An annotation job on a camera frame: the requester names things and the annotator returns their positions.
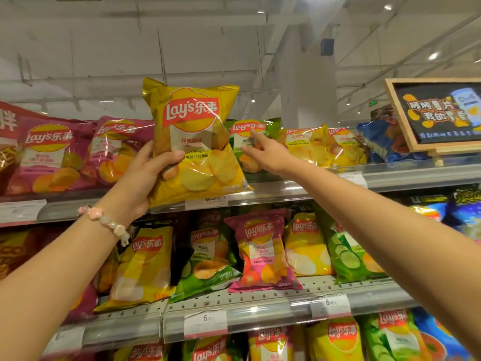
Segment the wooden frame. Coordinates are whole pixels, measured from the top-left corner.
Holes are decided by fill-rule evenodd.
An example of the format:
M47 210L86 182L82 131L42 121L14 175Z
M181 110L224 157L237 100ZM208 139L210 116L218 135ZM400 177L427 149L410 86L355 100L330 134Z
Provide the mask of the wooden frame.
M419 143L397 96L396 90L394 89L394 84L481 83L481 78L387 78L385 83L388 95L398 118L399 126L404 134L410 151L428 151L428 154L431 156L481 151L481 140L471 142Z

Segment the bracelet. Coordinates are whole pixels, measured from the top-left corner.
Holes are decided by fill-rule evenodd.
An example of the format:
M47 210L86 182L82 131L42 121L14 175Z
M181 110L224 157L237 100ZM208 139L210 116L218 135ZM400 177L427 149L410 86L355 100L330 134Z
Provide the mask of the bracelet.
M97 207L82 206L78 209L78 217L87 214L87 217L92 220L98 220L100 224L104 227L110 228L114 234L114 236L120 239L120 243L122 247L126 247L129 244L130 235L125 230L125 227L122 224L117 224L114 221L111 221L110 218L103 214L103 210Z

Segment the left hand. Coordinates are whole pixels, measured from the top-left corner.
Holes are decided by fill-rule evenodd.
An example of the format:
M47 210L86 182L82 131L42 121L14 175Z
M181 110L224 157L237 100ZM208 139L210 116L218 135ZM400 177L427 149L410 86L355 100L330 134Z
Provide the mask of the left hand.
M183 151L167 152L150 158L152 148L153 141L142 147L122 178L96 205L111 220L125 227L144 215L149 208L147 197L158 180L159 173L184 158Z

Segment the price tag holder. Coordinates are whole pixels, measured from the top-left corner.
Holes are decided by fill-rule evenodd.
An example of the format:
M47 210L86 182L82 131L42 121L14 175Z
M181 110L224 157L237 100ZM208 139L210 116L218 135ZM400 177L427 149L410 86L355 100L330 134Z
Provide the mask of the price tag holder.
M57 332L45 348L43 355L64 354L82 348L85 326L78 326Z
M361 172L344 172L340 173L339 176L355 183L356 185L362 186L365 189L368 188L368 183Z
M318 297L310 303L312 319L332 319L351 315L351 305L344 293Z
M184 338L201 338L227 334L227 312L224 309L206 310L184 317Z
M185 200L185 210L219 208L222 206L229 206L229 200L225 195L208 199Z
M47 200L15 201L0 204L0 228L14 225L33 224Z

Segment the chalkboard sign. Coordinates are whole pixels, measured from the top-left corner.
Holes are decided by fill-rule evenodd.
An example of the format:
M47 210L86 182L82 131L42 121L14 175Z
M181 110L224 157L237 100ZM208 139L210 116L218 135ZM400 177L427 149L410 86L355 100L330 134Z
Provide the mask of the chalkboard sign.
M387 79L410 151L481 151L481 79Z

